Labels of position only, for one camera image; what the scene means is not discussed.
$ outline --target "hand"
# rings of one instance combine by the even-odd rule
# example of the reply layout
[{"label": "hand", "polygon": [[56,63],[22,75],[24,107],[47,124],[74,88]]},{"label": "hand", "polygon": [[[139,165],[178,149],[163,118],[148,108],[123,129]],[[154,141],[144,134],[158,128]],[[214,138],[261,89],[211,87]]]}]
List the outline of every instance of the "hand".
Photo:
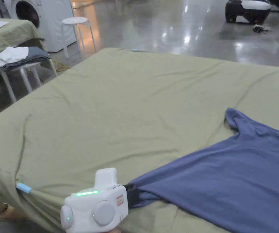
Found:
[{"label": "hand", "polygon": [[116,228],[116,229],[113,229],[112,231],[110,231],[108,233],[121,233],[121,231]]}]

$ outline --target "gray folded clothes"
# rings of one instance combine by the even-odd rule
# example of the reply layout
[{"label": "gray folded clothes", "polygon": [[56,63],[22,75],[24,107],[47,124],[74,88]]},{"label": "gray folded clothes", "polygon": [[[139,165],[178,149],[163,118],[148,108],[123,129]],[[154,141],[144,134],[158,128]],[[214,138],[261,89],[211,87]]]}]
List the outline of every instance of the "gray folded clothes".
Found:
[{"label": "gray folded clothes", "polygon": [[28,63],[36,63],[36,62],[43,62],[45,60],[49,60],[49,54],[38,47],[29,47],[28,48],[28,55],[25,59],[5,64],[1,67],[2,70],[11,70],[20,67],[21,65],[25,65]]}]

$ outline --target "bed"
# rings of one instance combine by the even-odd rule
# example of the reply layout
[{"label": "bed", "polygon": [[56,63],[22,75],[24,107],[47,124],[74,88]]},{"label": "bed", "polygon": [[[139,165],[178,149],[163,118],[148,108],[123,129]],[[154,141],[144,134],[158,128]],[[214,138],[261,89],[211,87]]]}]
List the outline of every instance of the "bed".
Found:
[{"label": "bed", "polygon": [[17,19],[0,19],[0,21],[9,22],[0,28],[0,52],[7,47],[16,47],[22,43],[25,43],[25,46],[29,44],[38,46],[46,51],[44,38],[32,22]]},{"label": "bed", "polygon": [[[58,231],[64,198],[98,169],[115,167],[126,184],[227,139],[228,107],[279,130],[279,68],[103,49],[0,113],[0,201]],[[226,232],[164,202],[131,210],[119,228]]]}]

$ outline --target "green tablecloth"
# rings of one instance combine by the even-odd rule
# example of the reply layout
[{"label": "green tablecloth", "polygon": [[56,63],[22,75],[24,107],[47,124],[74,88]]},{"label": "green tablecloth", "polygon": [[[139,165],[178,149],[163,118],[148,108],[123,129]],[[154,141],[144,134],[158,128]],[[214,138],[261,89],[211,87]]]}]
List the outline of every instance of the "green tablecloth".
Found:
[{"label": "green tablecloth", "polygon": [[7,47],[16,47],[24,42],[40,39],[44,40],[38,29],[30,21],[16,19],[0,19],[9,23],[0,28],[0,52]]}]

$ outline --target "red label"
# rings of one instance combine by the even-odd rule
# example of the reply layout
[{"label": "red label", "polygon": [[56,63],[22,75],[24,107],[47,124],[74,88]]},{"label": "red label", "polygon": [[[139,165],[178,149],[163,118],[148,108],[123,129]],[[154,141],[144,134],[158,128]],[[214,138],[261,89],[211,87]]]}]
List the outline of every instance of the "red label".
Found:
[{"label": "red label", "polygon": [[123,202],[124,202],[124,200],[123,200],[123,195],[122,195],[122,196],[117,197],[117,206],[122,205],[122,204],[123,204]]}]

